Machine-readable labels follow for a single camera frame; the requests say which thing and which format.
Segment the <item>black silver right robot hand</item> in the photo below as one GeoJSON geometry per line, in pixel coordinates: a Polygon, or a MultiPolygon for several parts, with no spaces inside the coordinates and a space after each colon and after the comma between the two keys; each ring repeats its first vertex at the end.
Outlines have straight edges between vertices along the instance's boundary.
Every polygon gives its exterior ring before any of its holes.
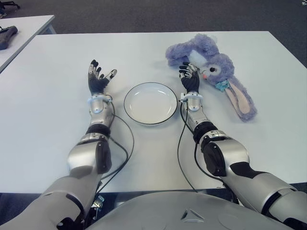
{"type": "Polygon", "coordinates": [[[187,92],[199,92],[199,68],[190,62],[183,62],[179,66],[179,78],[187,92]]]}

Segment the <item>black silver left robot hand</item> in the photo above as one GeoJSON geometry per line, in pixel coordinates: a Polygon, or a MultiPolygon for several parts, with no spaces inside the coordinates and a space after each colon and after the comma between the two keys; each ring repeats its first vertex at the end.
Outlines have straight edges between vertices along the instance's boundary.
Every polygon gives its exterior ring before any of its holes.
{"type": "Polygon", "coordinates": [[[113,69],[107,75],[103,73],[99,75],[100,71],[101,67],[98,67],[98,62],[95,59],[92,60],[88,69],[88,86],[92,96],[103,94],[106,86],[117,74],[116,69],[113,69]]]}

